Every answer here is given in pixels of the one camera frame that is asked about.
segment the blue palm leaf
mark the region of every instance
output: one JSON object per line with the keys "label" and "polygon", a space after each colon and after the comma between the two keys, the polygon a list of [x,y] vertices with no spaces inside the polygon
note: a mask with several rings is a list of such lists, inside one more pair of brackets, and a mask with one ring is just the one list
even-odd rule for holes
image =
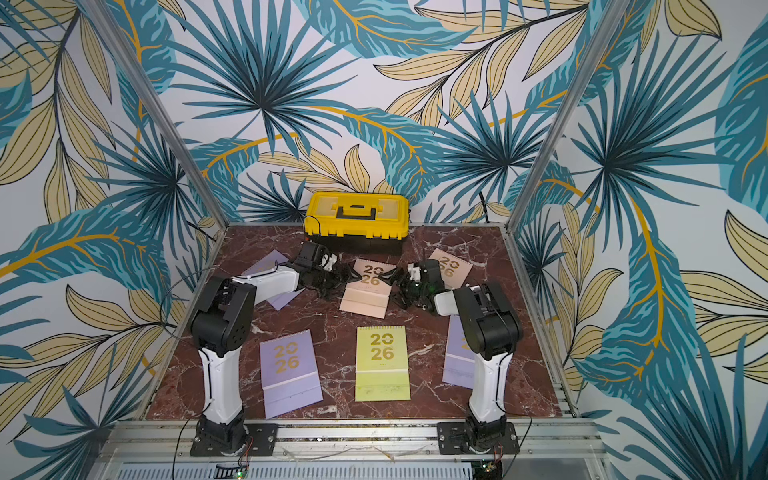
{"label": "blue palm leaf", "polygon": [[128,179],[92,177],[90,180],[127,187],[104,199],[101,205],[114,205],[115,211],[135,209],[157,239],[163,239],[165,233],[169,233],[170,251],[178,258],[176,245],[180,243],[187,250],[184,234],[192,235],[187,221],[198,218],[200,209],[182,183],[186,174],[165,139],[155,130],[154,122],[150,121],[147,127],[138,125],[143,141],[135,140],[120,127],[132,144],[125,144],[115,137],[111,139],[124,153],[96,143],[113,160],[104,163],[130,175]]}
{"label": "blue palm leaf", "polygon": [[[248,25],[248,16],[241,2],[234,2],[236,23],[233,25],[219,0],[214,0],[220,27],[194,2],[188,3],[200,17],[205,31],[184,18],[177,17],[177,20],[200,43],[204,52],[175,41],[169,42],[169,45],[205,67],[199,69],[174,64],[179,72],[206,85],[175,84],[173,87],[220,98],[219,101],[187,102],[189,105],[213,109],[196,118],[218,118],[249,112],[260,115],[270,151],[275,151],[275,140],[279,135],[296,157],[299,157],[299,149],[289,133],[295,132],[308,151],[311,151],[308,136],[329,145],[321,130],[334,134],[338,132],[324,121],[336,122],[338,119],[315,107],[345,108],[340,102],[322,100],[320,97],[346,81],[329,85],[319,85],[318,82],[349,62],[323,71],[317,69],[344,45],[330,46],[321,51],[327,40],[324,38],[310,45],[309,50],[299,56],[297,52],[300,43],[310,25],[305,24],[296,35],[292,38],[289,36],[290,1],[283,3],[280,18],[275,2],[253,2],[250,16],[253,27]],[[261,22],[261,8],[264,4],[267,9],[266,34],[262,31]],[[220,79],[206,73],[206,69]]]}
{"label": "blue palm leaf", "polygon": [[[108,372],[112,371],[117,346],[112,347],[112,357]],[[76,423],[64,423],[53,419],[36,418],[25,415],[29,425],[40,433],[54,436],[77,435],[78,437],[61,443],[60,445],[43,447],[33,445],[22,440],[14,440],[16,451],[26,458],[45,458],[42,462],[30,468],[26,472],[16,475],[12,480],[23,480],[36,476],[46,471],[42,480],[81,480],[85,478],[93,467],[101,447],[107,441],[111,430],[117,422],[131,414],[147,393],[150,383],[145,382],[142,387],[139,384],[144,379],[144,374],[149,370],[139,370],[141,362],[137,362],[131,373],[123,382],[117,395],[104,411],[101,419],[94,420],[88,414],[85,407],[65,387],[64,395],[69,411]],[[104,391],[107,391],[109,375],[104,383]],[[101,406],[104,406],[104,394],[101,397]]]}
{"label": "blue palm leaf", "polygon": [[[647,221],[656,230],[655,219],[644,195],[651,195],[679,204],[687,204],[659,187],[656,180],[666,180],[698,187],[719,188],[693,178],[670,174],[659,167],[680,165],[718,164],[722,158],[717,155],[691,151],[707,144],[715,144],[722,137],[703,141],[675,141],[678,134],[689,131],[713,118],[718,110],[709,111],[683,121],[683,117],[720,84],[730,68],[707,80],[718,65],[720,58],[697,70],[710,55],[715,44],[697,57],[691,54],[698,38],[682,51],[677,60],[670,63],[675,45],[672,45],[654,67],[658,53],[658,35],[643,70],[640,67],[640,45],[629,77],[624,80],[619,70],[614,71],[613,102],[609,104],[607,93],[600,90],[598,99],[600,111],[591,105],[591,125],[579,124],[583,140],[574,139],[576,146],[598,165],[598,173],[590,182],[576,207],[588,198],[592,201],[584,215],[582,228],[597,211],[598,220],[588,234],[593,234],[604,221],[616,223],[619,243],[624,239],[624,218],[627,218],[632,236],[637,236],[637,219],[633,203],[648,212]],[[607,245],[610,228],[605,229]]]}
{"label": "blue palm leaf", "polygon": [[[514,127],[511,120],[500,124],[496,107],[491,103],[494,126],[490,127],[491,122],[485,118],[474,95],[471,100],[472,114],[459,105],[466,114],[471,130],[463,128],[441,110],[447,122],[458,133],[436,130],[439,134],[435,139],[444,146],[444,151],[435,171],[440,174],[441,182],[449,183],[438,196],[438,200],[457,190],[453,198],[454,204],[470,192],[470,203],[474,202],[481,192],[489,200],[495,195],[496,201],[501,202],[507,190],[508,175],[513,173],[517,176],[515,168],[531,167],[549,125],[542,126],[546,121],[543,115],[539,115],[528,125],[531,114],[523,115]],[[512,118],[509,100],[506,118]]]}
{"label": "blue palm leaf", "polygon": [[[746,436],[744,415],[744,346],[746,336],[739,341],[735,376],[733,377],[733,414],[725,400],[717,367],[704,341],[696,336],[701,353],[702,366],[693,355],[688,357],[691,375],[696,389],[687,382],[679,389],[671,389],[668,395],[653,399],[649,405],[640,406],[655,432],[633,419],[617,420],[629,425],[653,444],[664,456],[649,452],[639,445],[628,445],[625,452],[632,453],[658,468],[669,478],[680,478],[670,468],[678,467],[686,478],[697,480],[758,480],[768,474],[768,409],[757,422],[752,445]],[[642,475],[638,478],[651,478]]]}
{"label": "blue palm leaf", "polygon": [[249,174],[248,179],[256,188],[243,184],[243,209],[246,220],[254,222],[301,222],[306,215],[306,206],[301,206],[304,192],[302,181],[295,191],[291,191],[285,171],[280,172],[280,189],[275,186],[275,173],[266,177],[266,187],[257,183]]}
{"label": "blue palm leaf", "polygon": [[552,253],[560,241],[563,230],[559,229],[558,223],[548,226],[549,212],[544,216],[543,222],[541,217],[542,215],[539,215],[530,226],[520,229],[515,241],[520,249],[528,279],[536,292],[538,303],[549,318],[554,312],[554,299],[549,288],[548,273],[545,268],[565,253]]}

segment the marble surface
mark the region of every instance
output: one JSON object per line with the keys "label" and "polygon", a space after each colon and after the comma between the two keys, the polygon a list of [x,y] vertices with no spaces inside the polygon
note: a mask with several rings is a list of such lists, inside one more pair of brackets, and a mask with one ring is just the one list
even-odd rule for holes
{"label": "marble surface", "polygon": [[[300,227],[231,227],[217,259],[220,265],[217,272],[237,275],[272,249],[293,258],[302,240]],[[402,257],[361,257],[404,264],[428,257],[435,248],[472,263],[467,283],[476,285],[497,280],[518,311],[525,338],[518,344],[508,371],[507,411],[537,417],[559,416],[558,401],[498,227],[413,227]],[[343,254],[341,261],[349,262],[353,258]],[[251,335],[243,345],[240,361],[240,394],[246,417],[264,418],[259,343],[305,329],[312,333],[323,401],[281,418],[464,417],[471,390],[442,383],[448,318],[416,308],[402,310],[391,300],[385,319],[341,312],[342,292],[332,295],[330,301],[323,301],[317,299],[315,292],[305,290],[279,312],[266,302],[256,307]],[[355,402],[356,327],[378,325],[406,326],[410,401]],[[185,419],[199,413],[203,404],[200,357],[190,345],[179,343],[146,418]]]}

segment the beige leaf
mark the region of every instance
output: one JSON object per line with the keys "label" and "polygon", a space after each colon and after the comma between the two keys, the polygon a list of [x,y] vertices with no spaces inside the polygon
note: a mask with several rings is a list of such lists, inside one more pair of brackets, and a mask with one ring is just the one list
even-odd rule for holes
{"label": "beige leaf", "polygon": [[712,35],[721,39],[723,32],[712,10],[703,0],[667,0],[667,25],[675,35]]}
{"label": "beige leaf", "polygon": [[77,352],[79,349],[86,346],[101,343],[107,338],[109,338],[109,336],[87,336],[79,333],[61,333],[59,335],[49,336],[46,339],[39,340],[25,347],[34,360],[0,359],[0,367],[6,369],[21,369],[43,365],[60,359],[62,356]]}
{"label": "beige leaf", "polygon": [[104,118],[104,115],[101,114],[101,111],[99,111],[91,96],[85,90],[83,79],[80,77],[77,67],[74,66],[72,57],[66,51],[61,59],[61,73],[64,75],[64,85],[67,86],[67,91],[74,104],[78,106],[80,112],[91,123],[99,127],[108,136],[109,141],[114,146],[112,129],[109,128],[107,119]]}
{"label": "beige leaf", "polygon": [[648,12],[648,18],[645,19],[643,31],[640,33],[641,51],[645,50],[651,37],[654,36],[656,20],[659,19],[659,11],[661,10],[662,2],[664,2],[664,0],[656,0],[654,6],[652,6],[650,12]]}
{"label": "beige leaf", "polygon": [[487,10],[485,20],[482,12],[439,12],[427,8],[416,7],[416,12],[425,17],[434,18],[442,23],[443,28],[450,31],[474,31],[463,43],[475,43],[478,41],[492,40],[502,33],[523,25],[521,17],[508,12],[507,23],[502,30],[502,13],[499,10]]}
{"label": "beige leaf", "polygon": [[426,127],[438,127],[442,118],[440,109],[442,109],[442,90],[438,88],[424,105],[421,124]]}
{"label": "beige leaf", "polygon": [[336,184],[339,181],[317,172],[286,172],[286,177],[297,182],[305,181],[308,184]]}
{"label": "beige leaf", "polygon": [[574,347],[571,349],[571,358],[583,360],[597,352],[603,346],[604,331],[604,329],[594,325],[587,325],[579,330],[574,341]]}
{"label": "beige leaf", "polygon": [[27,375],[29,383],[16,383],[0,395],[0,431],[26,407],[40,390],[43,389],[63,369],[64,366],[49,366]]}
{"label": "beige leaf", "polygon": [[299,147],[299,151],[301,152],[301,154],[310,160],[310,163],[312,165],[326,172],[328,175],[335,178],[336,181],[339,181],[339,182],[343,181],[341,176],[339,175],[339,169],[336,168],[336,165],[331,161],[330,158],[321,154],[317,149],[314,149],[314,148],[312,149],[312,153],[306,151],[306,148],[304,147],[304,144],[301,143],[301,141],[297,140],[296,146]]}
{"label": "beige leaf", "polygon": [[57,96],[61,105],[61,117],[64,118],[64,126],[67,128],[69,140],[74,145],[75,150],[87,161],[101,178],[109,178],[109,170],[104,163],[104,153],[96,146],[96,137],[93,131],[80,118],[80,115],[69,103],[63,94]]}
{"label": "beige leaf", "polygon": [[479,220],[485,216],[485,210],[483,210],[482,204],[475,205],[475,209],[466,217],[463,223],[472,223],[475,220]]}
{"label": "beige leaf", "polygon": [[154,357],[152,358],[152,361],[149,362],[148,369],[151,369],[152,367],[160,365],[160,363],[165,359],[165,356],[168,354],[170,350],[170,346],[173,344],[173,337],[167,339],[165,342],[163,342],[163,346],[160,347],[160,349],[157,351],[157,353],[154,354]]}
{"label": "beige leaf", "polygon": [[161,321],[160,305],[146,290],[128,290],[128,302],[133,313],[143,321],[149,323]]}
{"label": "beige leaf", "polygon": [[744,366],[744,376],[762,383],[768,383],[768,354]]}
{"label": "beige leaf", "polygon": [[598,312],[605,300],[605,293],[608,287],[621,276],[623,272],[615,268],[607,268],[594,276],[587,285],[584,295],[579,300],[578,319],[576,323],[582,322]]}
{"label": "beige leaf", "polygon": [[408,112],[410,112],[416,105],[419,104],[420,101],[424,100],[430,91],[434,90],[435,87],[440,88],[446,80],[448,80],[447,76],[441,77],[433,81],[431,84],[426,85],[425,87],[408,90],[406,93],[397,97],[395,101],[387,107],[387,112],[393,115],[400,115],[401,117],[405,117]]}
{"label": "beige leaf", "polygon": [[422,55],[394,65],[374,65],[376,70],[395,80],[419,80],[446,73],[461,65],[473,50],[448,50]]}
{"label": "beige leaf", "polygon": [[51,172],[45,178],[45,186],[43,186],[43,204],[49,223],[58,222],[71,212],[64,163],[64,144],[59,139],[56,142],[56,159]]}
{"label": "beige leaf", "polygon": [[580,270],[579,270],[579,285],[584,285],[584,281],[587,279],[589,270],[592,270],[592,262],[594,261],[594,234],[588,235],[588,232],[594,226],[594,222],[597,220],[597,215],[592,215],[592,218],[587,222],[586,228],[584,228],[584,235],[581,239],[581,251],[579,252]]}
{"label": "beige leaf", "polygon": [[502,90],[509,64],[511,64],[515,54],[518,53],[520,46],[523,45],[527,34],[528,29],[523,28],[509,35],[491,55],[491,60],[488,62],[488,70],[485,72],[485,78],[488,82],[488,100],[485,101],[485,106],[488,106],[491,103],[491,99],[495,98]]}
{"label": "beige leaf", "polygon": [[359,149],[360,145],[357,144],[346,152],[344,169],[346,170],[346,176],[349,178],[349,183],[355,189],[355,192],[364,194],[371,185],[371,176],[368,175],[368,171],[362,165],[362,161],[360,161]]}
{"label": "beige leaf", "polygon": [[565,272],[563,263],[558,261],[558,282],[563,293],[563,306],[569,319],[576,318],[576,299],[574,298],[574,286]]}
{"label": "beige leaf", "polygon": [[80,194],[80,192],[75,190],[75,192],[74,192],[74,209],[75,210],[83,210],[85,208],[93,208],[93,207],[95,207],[95,205],[90,205],[83,198],[83,196]]}
{"label": "beige leaf", "polygon": [[181,323],[181,320],[184,319],[184,312],[186,311],[187,306],[182,302],[181,300],[174,300],[170,305],[170,317],[176,322],[176,325],[179,325]]}
{"label": "beige leaf", "polygon": [[568,384],[568,388],[574,392],[579,392],[587,384],[584,383],[584,377],[576,370],[576,367],[568,367],[565,369],[565,382]]}
{"label": "beige leaf", "polygon": [[413,120],[414,122],[419,124],[419,123],[422,122],[422,111],[421,110],[417,110],[417,111],[413,112],[412,114],[410,114],[408,116],[408,118],[410,118],[411,120]]}
{"label": "beige leaf", "polygon": [[[42,30],[43,28],[50,28],[56,25],[56,22],[51,20],[46,13],[58,20],[59,24],[64,24],[72,20],[74,13],[78,10],[77,5],[72,0],[36,0],[35,3],[44,8],[44,12],[33,3],[27,2],[27,0],[11,0],[9,3],[19,13],[24,15],[26,22],[22,21],[15,12],[12,13],[13,19],[24,30],[35,30],[37,28]],[[5,25],[5,22],[0,21],[0,25]]]}
{"label": "beige leaf", "polygon": [[565,305],[560,301],[558,294],[552,293],[552,298],[554,299],[554,309],[557,311],[558,319],[560,320],[560,334],[563,336],[565,349],[568,350],[571,348],[571,341],[574,335],[574,319],[565,310]]}
{"label": "beige leaf", "polygon": [[94,328],[121,332],[136,326],[136,322],[116,303],[89,299],[75,292],[69,285],[66,297],[72,314]]}
{"label": "beige leaf", "polygon": [[574,209],[574,206],[570,203],[563,205],[563,216],[565,217],[565,224],[568,225],[568,236],[571,238],[571,245],[574,248],[574,254],[578,255],[578,249],[581,245],[581,233],[579,227],[581,221],[578,217],[578,212]]}
{"label": "beige leaf", "polygon": [[[77,393],[74,394],[74,396],[80,396],[86,393],[88,390],[94,388],[99,383],[103,382],[107,378],[107,375],[109,375],[110,372],[113,372],[125,359],[125,356],[128,354],[128,350],[131,348],[131,345],[133,345],[134,340],[136,340],[136,337],[138,337],[139,333],[141,333],[141,329],[133,329],[127,335],[123,335],[123,337],[120,338],[117,342],[110,345],[101,354],[101,356],[98,357],[98,360],[96,361],[94,368],[91,370],[91,373],[88,374],[88,378],[86,378],[85,383],[80,386],[80,389]],[[114,360],[112,362],[112,369],[110,369],[109,362],[112,358],[113,348],[115,348]]]}
{"label": "beige leaf", "polygon": [[315,192],[349,192],[349,190],[344,190],[343,188],[338,187],[318,187],[318,188],[311,188],[311,187],[304,187],[313,194]]}
{"label": "beige leaf", "polygon": [[568,47],[581,27],[584,26],[584,20],[587,18],[587,10],[582,10],[576,15],[560,24],[555,30],[547,35],[547,38],[539,46],[528,67],[528,72],[523,80],[530,78],[533,74],[539,72],[542,68],[550,64],[563,50]]}
{"label": "beige leaf", "polygon": [[200,250],[203,252],[203,263],[208,261],[208,242],[207,238],[205,237],[205,233],[195,230],[194,231],[194,238],[197,241],[197,245],[200,246]]}
{"label": "beige leaf", "polygon": [[173,12],[176,15],[179,15],[184,20],[187,19],[187,16],[184,14],[184,10],[181,9],[181,5],[179,5],[176,0],[157,0],[157,4],[169,12]]}
{"label": "beige leaf", "polygon": [[0,157],[0,185],[12,184],[29,175],[51,146],[55,131],[51,97],[32,108],[29,116],[13,132]]}
{"label": "beige leaf", "polygon": [[14,51],[3,57],[0,61],[0,88],[15,87],[24,80],[27,73],[32,82],[32,94],[37,94],[48,84],[55,69],[54,58],[58,53],[58,43],[39,41],[38,46],[48,58],[41,55],[29,43],[22,43],[17,47],[23,57],[19,57]]}
{"label": "beige leaf", "polygon": [[[69,156],[67,159],[67,167],[69,167],[69,174],[72,176],[74,182],[74,188],[78,192],[78,199],[84,204],[84,208],[92,208],[107,198],[107,194],[101,188],[101,185],[97,184],[88,177],[93,177],[83,167],[72,160]],[[75,208],[80,210],[75,201]]]}
{"label": "beige leaf", "polygon": [[213,228],[214,225],[216,225],[216,221],[213,217],[201,217],[197,221],[197,226],[200,228]]}
{"label": "beige leaf", "polygon": [[739,349],[741,337],[746,335],[745,346],[750,346],[768,335],[768,318],[751,315],[725,316],[703,324],[698,330],[710,350],[710,355],[728,355]]}
{"label": "beige leaf", "polygon": [[547,323],[548,333],[549,333],[549,339],[552,344],[552,348],[554,349],[554,357],[556,359],[560,358],[560,340],[558,340],[558,334],[554,330],[554,323],[558,322],[559,318],[557,315],[550,318]]}
{"label": "beige leaf", "polygon": [[511,212],[504,204],[499,204],[497,202],[485,202],[485,205],[494,214],[501,215],[502,217],[509,217],[511,215]]}
{"label": "beige leaf", "polygon": [[35,411],[32,413],[33,417],[40,418],[46,416],[64,398],[64,389],[72,390],[74,384],[77,383],[88,368],[91,359],[94,358],[96,348],[97,346],[92,346],[64,365],[64,368],[45,390],[40,403],[38,403],[38,406],[35,407]]}
{"label": "beige leaf", "polygon": [[469,106],[469,102],[472,101],[472,94],[480,88],[482,62],[485,61],[486,53],[488,50],[481,48],[451,87],[451,110],[449,112],[451,118],[456,118],[462,113],[461,107],[467,108]]}
{"label": "beige leaf", "polygon": [[131,354],[128,356],[128,361],[125,363],[123,371],[121,372],[117,382],[112,386],[112,388],[120,385],[125,381],[126,378],[128,378],[134,367],[141,361],[141,357],[144,356],[144,352],[146,352],[147,349],[152,346],[154,341],[160,337],[160,334],[163,332],[163,327],[160,325],[149,326],[143,328],[142,330],[144,333],[141,334],[139,340],[136,341],[136,344],[131,349]]}
{"label": "beige leaf", "polygon": [[768,300],[727,276],[693,271],[680,275],[692,299],[768,310]]}
{"label": "beige leaf", "polygon": [[85,60],[94,76],[101,86],[101,90],[107,95],[109,102],[112,103],[112,83],[109,79],[109,70],[107,69],[107,60],[104,58],[104,49],[98,40],[93,25],[86,19],[80,20],[80,39],[83,43],[83,52]]}
{"label": "beige leaf", "polygon": [[384,194],[384,195],[393,195],[395,193],[395,189],[390,185],[386,179],[380,181],[374,188],[373,188],[374,194]]}
{"label": "beige leaf", "polygon": [[694,312],[696,312],[696,323],[710,322],[723,317],[719,313],[707,310],[699,305],[694,305]]}
{"label": "beige leaf", "polygon": [[281,151],[276,151],[273,154],[259,154],[259,162],[262,164],[280,165],[281,167],[313,171],[312,166],[304,160],[297,160],[293,154],[285,154]]}
{"label": "beige leaf", "polygon": [[576,250],[571,243],[571,241],[568,239],[568,235],[561,235],[560,236],[560,246],[562,247],[563,253],[565,255],[563,258],[565,259],[565,265],[568,266],[568,271],[571,272],[571,276],[575,279],[578,279],[578,265],[576,263]]}
{"label": "beige leaf", "polygon": [[725,235],[739,260],[768,282],[768,238],[750,230],[731,212],[726,214]]}
{"label": "beige leaf", "polygon": [[[513,5],[520,5],[520,0],[509,0],[509,3]],[[523,6],[527,8],[539,8],[544,10],[547,8],[547,4],[544,0],[522,0]],[[586,5],[589,0],[550,0],[550,10],[568,10],[569,8],[575,8],[581,5]]]}

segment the metal extrusion profile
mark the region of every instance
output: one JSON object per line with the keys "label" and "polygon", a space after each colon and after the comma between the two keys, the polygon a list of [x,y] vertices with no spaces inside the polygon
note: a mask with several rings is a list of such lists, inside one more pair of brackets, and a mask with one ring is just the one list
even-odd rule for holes
{"label": "metal extrusion profile", "polygon": [[197,168],[192,158],[192,154],[187,149],[184,139],[179,135],[179,131],[165,110],[160,97],[157,96],[149,77],[136,59],[136,54],[131,52],[128,39],[122,34],[122,29],[107,10],[106,2],[104,0],[80,0],[80,4],[87,12],[88,18],[93,22],[99,37],[107,45],[109,52],[112,53],[115,63],[122,68],[123,73],[128,77],[131,87],[143,102],[144,108],[147,109],[147,113],[157,125],[157,129],[165,138],[168,147],[178,159],[190,183],[197,190],[208,213],[218,223],[219,228],[225,230],[229,225],[229,220],[211,193],[200,169]]}
{"label": "metal extrusion profile", "polygon": [[511,235],[514,235],[515,231],[517,231],[525,208],[528,207],[531,198],[536,193],[539,181],[541,181],[549,159],[554,153],[554,147],[560,140],[566,123],[571,119],[574,110],[578,106],[578,102],[581,100],[581,96],[592,79],[594,71],[600,64],[603,52],[608,47],[608,42],[611,41],[616,28],[618,28],[621,16],[626,12],[629,1],[610,0],[608,2],[600,23],[594,30],[594,34],[587,44],[587,49],[584,51],[581,66],[568,86],[568,93],[565,94],[563,103],[554,116],[554,122],[549,129],[547,137],[541,143],[541,148],[539,148],[531,170],[528,171],[528,178],[518,195],[518,199],[515,201],[515,207],[512,209],[509,220],[507,220],[507,231]]}

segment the tropical leaf wallpaper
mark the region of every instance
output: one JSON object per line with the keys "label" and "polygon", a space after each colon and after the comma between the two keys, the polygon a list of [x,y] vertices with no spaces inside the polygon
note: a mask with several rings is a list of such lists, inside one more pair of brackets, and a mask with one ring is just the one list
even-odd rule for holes
{"label": "tropical leaf wallpaper", "polygon": [[768,478],[768,4],[638,0],[623,31],[515,239],[617,478]]}
{"label": "tropical leaf wallpaper", "polygon": [[[466,223],[517,206],[608,2],[106,0],[231,221],[343,190]],[[519,206],[619,478],[766,477],[766,14],[631,0]],[[0,0],[0,58],[0,455],[82,478],[218,226],[77,0]]]}
{"label": "tropical leaf wallpaper", "polygon": [[[108,4],[168,88],[179,5]],[[218,228],[76,2],[0,0],[0,40],[0,462],[80,479],[146,398]]]}

